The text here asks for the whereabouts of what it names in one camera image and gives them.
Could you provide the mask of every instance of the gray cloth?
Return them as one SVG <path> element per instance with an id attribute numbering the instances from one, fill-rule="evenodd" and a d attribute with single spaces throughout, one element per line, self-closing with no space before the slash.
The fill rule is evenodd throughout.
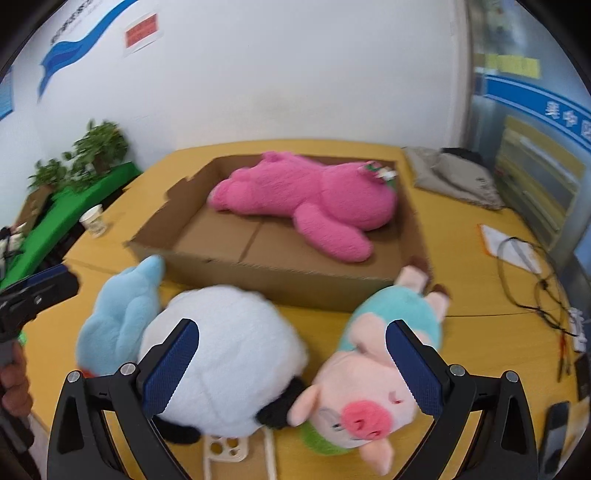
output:
<path id="1" fill-rule="evenodd" d="M 415 187 L 441 193 L 491 210 L 504 204 L 487 169 L 431 148 L 404 149 L 414 171 Z"/>

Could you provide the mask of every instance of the paper cup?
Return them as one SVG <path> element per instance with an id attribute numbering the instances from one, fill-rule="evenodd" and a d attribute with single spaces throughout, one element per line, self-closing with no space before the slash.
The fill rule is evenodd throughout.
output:
<path id="1" fill-rule="evenodd" d="M 101 218 L 102 213 L 103 206 L 96 205 L 80 217 L 80 223 L 95 238 L 101 236 L 107 230 L 107 226 Z"/>

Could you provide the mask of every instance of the black cable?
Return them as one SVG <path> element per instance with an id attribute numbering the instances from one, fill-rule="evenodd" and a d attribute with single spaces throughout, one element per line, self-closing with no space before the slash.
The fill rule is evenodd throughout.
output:
<path id="1" fill-rule="evenodd" d="M 549 291 L 549 287 L 550 284 L 548 283 L 548 280 L 551 277 L 556 277 L 556 283 L 557 283 L 557 288 L 558 288 L 558 292 L 559 292 L 559 296 L 560 296 L 560 285 L 558 283 L 558 278 L 556 276 L 556 271 L 554 270 L 554 267 L 551 263 L 551 261 L 549 261 L 548 263 L 550 264 L 550 267 L 552 269 L 552 273 L 550 275 L 548 275 L 546 278 L 542 277 L 539 273 L 537 273 L 535 271 L 535 269 L 533 268 L 533 266 L 531 265 L 531 262 L 529 261 L 529 259 L 523 254 L 523 252 L 521 251 L 520 248 L 515 248 L 515 251 L 517 252 L 517 254 L 519 255 L 519 257 L 521 258 L 521 260 L 523 261 L 523 263 L 526 265 L 526 267 L 529 269 L 529 271 L 535 275 L 537 282 L 534 286 L 534 299 L 536 302 L 535 306 L 532 305 L 524 305 L 522 303 L 519 303 L 515 300 L 515 297 L 511 294 L 510 290 L 509 290 L 509 286 L 507 284 L 507 280 L 506 280 L 506 276 L 505 276 L 505 270 L 504 270 L 504 260 L 502 259 L 502 251 L 505 248 L 505 245 L 508 242 L 512 242 L 512 241 L 518 241 L 518 242 L 523 242 L 525 244 L 531 245 L 532 248 L 537 251 L 537 252 L 543 252 L 545 253 L 545 250 L 539 246 L 539 245 L 534 245 L 531 244 L 530 242 L 527 242 L 525 240 L 522 240 L 519 237 L 516 236 L 511 236 L 509 238 L 504 239 L 500 244 L 499 244 L 499 248 L 497 250 L 497 267 L 498 267 L 498 273 L 499 273 L 499 279 L 501 281 L 501 286 L 503 288 L 503 292 L 505 293 L 505 296 L 507 297 L 507 299 L 516 307 L 519 307 L 521 309 L 525 309 L 525 310 L 530 310 L 532 312 L 536 312 L 536 314 L 538 314 L 538 316 L 540 318 L 542 318 L 542 320 L 552 329 L 554 330 L 559 330 L 562 332 L 562 334 L 564 335 L 569 335 L 572 337 L 577 337 L 578 334 L 575 333 L 570 333 L 568 330 L 566 330 L 565 328 L 562 327 L 562 323 L 563 323 L 563 312 L 566 312 L 567 314 L 570 315 L 569 311 L 567 310 L 567 308 L 564 306 L 564 304 L 562 303 L 562 301 L 560 299 L 557 299 L 550 291 Z M 544 310 L 541 306 L 541 299 L 540 299 L 540 290 L 545 291 L 550 298 L 552 299 L 552 301 L 554 301 L 560 308 L 560 320 L 558 320 L 554 315 L 552 315 L 550 312 Z"/>

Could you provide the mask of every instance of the blue sign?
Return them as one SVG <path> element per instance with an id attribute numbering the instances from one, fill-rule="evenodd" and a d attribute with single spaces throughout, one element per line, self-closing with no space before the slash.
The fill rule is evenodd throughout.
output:
<path id="1" fill-rule="evenodd" d="M 71 65 L 80 60 L 86 55 L 96 42 L 99 41 L 105 30 L 120 16 L 127 8 L 136 3 L 138 0 L 124 0 L 117 5 L 113 10 L 107 13 L 98 25 L 93 28 L 90 33 L 79 41 L 61 41 L 53 45 L 51 50 L 45 55 L 41 65 L 45 68 L 45 75 L 39 84 L 39 98 L 45 92 L 47 84 L 51 77 L 58 71 L 68 65 Z"/>
<path id="2" fill-rule="evenodd" d="M 0 120 L 12 113 L 12 67 L 0 82 Z"/>
<path id="3" fill-rule="evenodd" d="M 591 112 L 556 93 L 506 77 L 484 75 L 482 96 L 551 125 L 591 153 Z"/>

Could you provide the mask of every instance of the stuffed animal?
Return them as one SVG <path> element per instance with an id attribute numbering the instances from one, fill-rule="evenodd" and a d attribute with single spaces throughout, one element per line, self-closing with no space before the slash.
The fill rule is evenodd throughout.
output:
<path id="1" fill-rule="evenodd" d="M 187 318 L 199 325 L 199 348 L 168 406 L 153 418 L 162 437 L 194 443 L 202 433 L 237 438 L 262 425 L 288 426 L 307 364 L 294 328 L 260 294 L 231 286 L 183 292 L 160 313 L 163 273 L 163 259 L 153 256 L 105 283 L 76 346 L 85 376 L 139 362 Z"/>
<path id="2" fill-rule="evenodd" d="M 374 162 L 324 165 L 292 153 L 267 152 L 210 193 L 209 205 L 239 215 L 293 219 L 312 246 L 344 262 L 361 262 L 373 246 L 364 231 L 388 223 L 397 195 L 395 172 Z"/>
<path id="3" fill-rule="evenodd" d="M 85 376 L 111 375 L 137 359 L 145 328 L 162 310 L 163 276 L 164 260 L 153 255 L 107 280 L 78 335 L 76 360 Z"/>
<path id="4" fill-rule="evenodd" d="M 232 286 L 181 293 L 146 328 L 138 359 L 183 318 L 199 326 L 199 348 L 159 415 L 164 438 L 192 443 L 202 433 L 236 438 L 288 426 L 307 351 L 273 304 Z"/>
<path id="5" fill-rule="evenodd" d="M 376 473 L 389 472 L 394 451 L 388 436 L 412 422 L 417 403 L 388 353 L 386 328 L 402 319 L 424 344 L 438 349 L 449 305 L 439 285 L 421 296 L 426 266 L 413 259 L 394 286 L 353 312 L 337 352 L 292 406 L 288 421 L 302 425 L 304 442 L 314 451 L 338 455 L 358 447 Z"/>

